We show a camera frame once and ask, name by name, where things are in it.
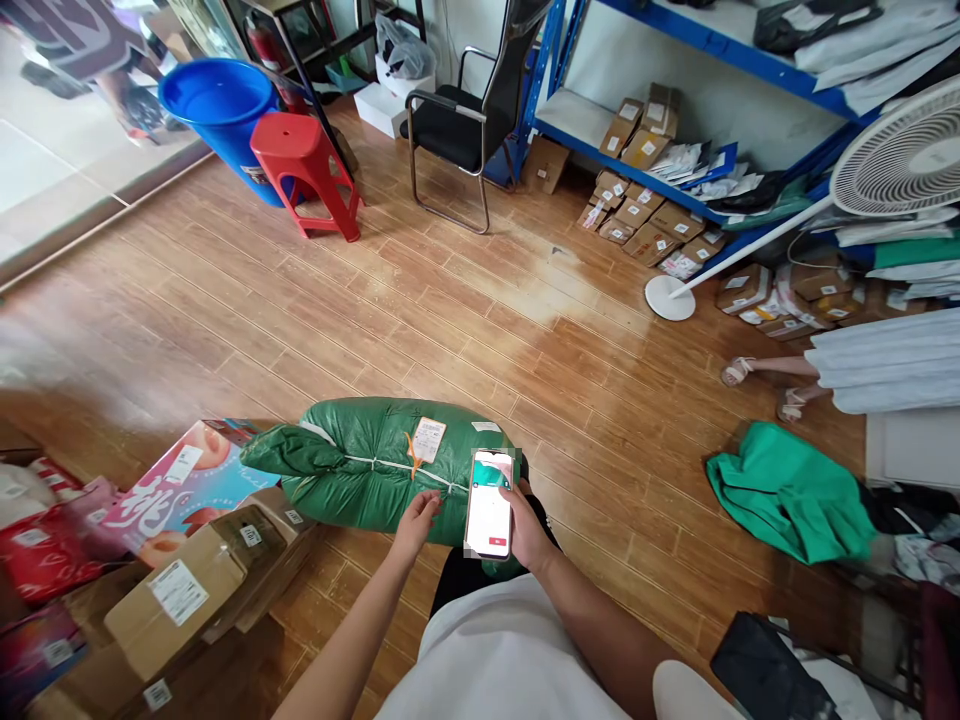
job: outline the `smartphone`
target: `smartphone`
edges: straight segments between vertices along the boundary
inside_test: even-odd
[[[513,458],[497,450],[477,450],[470,474],[467,501],[467,547],[484,560],[510,557],[510,503],[500,496],[500,486],[513,488]]]

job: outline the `foot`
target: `foot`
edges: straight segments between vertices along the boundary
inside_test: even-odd
[[[727,387],[734,387],[746,380],[753,368],[750,367],[750,361],[756,358],[736,357],[730,361],[730,364],[720,373],[720,380]]]
[[[797,395],[799,388],[784,388],[780,392],[780,401],[777,404],[777,417],[781,422],[793,425],[802,416],[800,409],[807,401]]]

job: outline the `white box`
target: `white box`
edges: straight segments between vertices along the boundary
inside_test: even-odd
[[[427,75],[425,78],[420,80],[401,80],[399,78],[390,77],[387,73],[390,71],[390,66],[387,65],[383,58],[379,54],[376,56],[377,61],[377,80],[380,81],[380,84],[383,85],[387,90],[392,92],[401,100],[406,101],[407,95],[410,94],[411,90],[426,90],[427,92],[435,92],[437,89],[437,76],[436,75]]]
[[[360,119],[373,125],[384,135],[400,137],[400,123],[407,119],[403,98],[399,98],[378,83],[370,83],[355,93],[354,102]]]

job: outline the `person's left hand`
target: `person's left hand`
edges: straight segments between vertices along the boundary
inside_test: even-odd
[[[390,554],[405,564],[413,565],[420,548],[427,541],[433,519],[440,514],[440,509],[439,490],[418,493],[400,518]]]

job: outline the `blue bucket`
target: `blue bucket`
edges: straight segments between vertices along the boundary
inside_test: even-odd
[[[254,65],[204,58],[178,66],[160,83],[160,102],[203,138],[260,199],[283,207],[250,149],[257,122],[279,107],[270,79]]]

